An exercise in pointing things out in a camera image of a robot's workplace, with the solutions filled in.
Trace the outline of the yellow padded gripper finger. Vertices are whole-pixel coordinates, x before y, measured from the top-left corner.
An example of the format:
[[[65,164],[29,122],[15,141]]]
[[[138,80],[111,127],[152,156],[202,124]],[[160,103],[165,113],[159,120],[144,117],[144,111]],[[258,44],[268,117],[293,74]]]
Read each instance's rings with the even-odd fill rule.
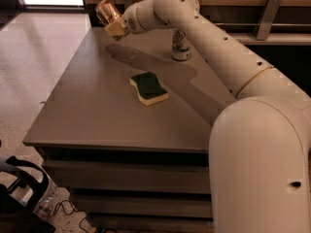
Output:
[[[129,34],[128,28],[122,17],[115,19],[105,27],[105,31],[116,41],[121,40]]]

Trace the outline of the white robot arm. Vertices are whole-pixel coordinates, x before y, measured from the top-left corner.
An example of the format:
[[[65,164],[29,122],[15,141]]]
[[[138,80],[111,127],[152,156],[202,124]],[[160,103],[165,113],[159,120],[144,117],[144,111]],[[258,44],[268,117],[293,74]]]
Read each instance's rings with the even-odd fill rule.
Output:
[[[106,23],[114,37],[175,27],[235,97],[209,141],[215,233],[311,233],[310,97],[197,10],[144,0]]]

